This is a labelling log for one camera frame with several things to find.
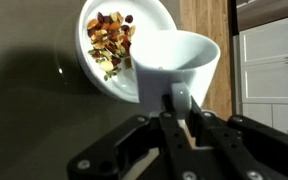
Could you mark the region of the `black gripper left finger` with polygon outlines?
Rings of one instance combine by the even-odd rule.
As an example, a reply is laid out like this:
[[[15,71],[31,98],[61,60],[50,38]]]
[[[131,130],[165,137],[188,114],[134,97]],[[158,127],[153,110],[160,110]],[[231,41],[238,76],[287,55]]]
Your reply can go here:
[[[162,97],[156,117],[134,115],[67,164],[69,180],[121,180],[156,149],[159,155],[139,175],[140,180],[198,180],[192,149],[176,120],[170,96]]]

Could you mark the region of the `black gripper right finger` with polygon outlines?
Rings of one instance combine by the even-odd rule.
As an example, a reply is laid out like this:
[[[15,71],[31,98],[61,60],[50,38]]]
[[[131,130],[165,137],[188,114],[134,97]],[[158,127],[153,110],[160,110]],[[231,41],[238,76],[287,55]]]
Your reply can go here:
[[[192,100],[191,132],[199,146],[224,156],[237,180],[288,180],[288,134],[243,115],[222,120]]]

